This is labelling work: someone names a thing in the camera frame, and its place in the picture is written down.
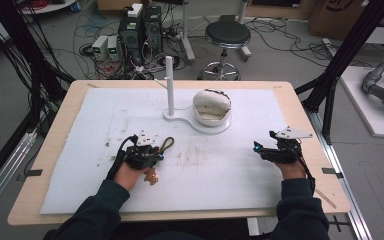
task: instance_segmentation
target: white pole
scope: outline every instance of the white pole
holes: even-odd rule
[[[174,86],[173,86],[173,58],[166,56],[166,75],[167,80],[167,98],[168,98],[168,115],[174,115]]]
[[[183,38],[188,38],[188,9],[187,5],[189,2],[187,0],[183,0]]]
[[[248,4],[248,0],[242,0],[241,5],[239,6],[238,23],[240,24],[244,24],[244,16],[245,16],[247,4]]]

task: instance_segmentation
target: white stand base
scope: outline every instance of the white stand base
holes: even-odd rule
[[[167,121],[184,121],[189,123],[193,129],[196,131],[207,134],[207,135],[217,135],[226,131],[232,122],[232,115],[221,125],[219,126],[206,126],[196,120],[192,106],[186,109],[174,109],[174,114],[169,115],[168,109],[164,111],[164,118]]]
[[[250,58],[252,56],[251,51],[249,51],[249,49],[248,49],[248,46],[241,48],[241,51],[245,56],[245,61],[247,61],[248,58]]]

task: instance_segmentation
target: person's arm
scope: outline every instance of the person's arm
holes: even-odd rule
[[[323,212],[320,199],[311,193],[309,180],[297,161],[294,164],[278,164],[282,171],[282,200],[276,211],[278,224],[270,235],[276,239],[329,239],[329,222]]]
[[[88,197],[52,239],[109,239],[120,223],[119,209],[129,199],[128,191],[142,173],[123,163],[114,180],[104,180],[97,194]]]

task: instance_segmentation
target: power supply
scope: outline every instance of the power supply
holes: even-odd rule
[[[117,40],[117,36],[108,37],[108,54],[110,61],[114,62],[120,61],[120,48]]]
[[[105,61],[108,57],[108,36],[99,36],[93,43],[92,50],[97,61]]]
[[[154,53],[163,51],[161,7],[149,6],[145,9],[144,23],[148,50]]]
[[[144,62],[142,56],[142,47],[144,43],[143,11],[138,13],[138,17],[129,17],[123,15],[118,28],[123,57],[126,65],[142,65]]]

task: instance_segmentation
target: wooden table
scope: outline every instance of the wooden table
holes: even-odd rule
[[[28,177],[8,217],[11,225],[54,224],[67,220],[70,214],[39,214],[54,166],[80,110],[89,88],[161,88],[154,81],[75,81],[64,99],[54,123],[43,143],[32,169],[43,169],[41,176]],[[175,81],[176,89],[272,89],[282,109],[286,123],[316,136],[294,89],[288,82],[265,81]],[[345,213],[349,202],[335,174],[324,174],[322,168],[331,168],[319,140],[302,140],[302,149],[311,173],[316,178],[315,197],[322,200],[325,213]],[[200,219],[227,217],[274,216],[275,209],[231,209],[217,211],[181,211],[164,213],[121,213],[124,221]]]

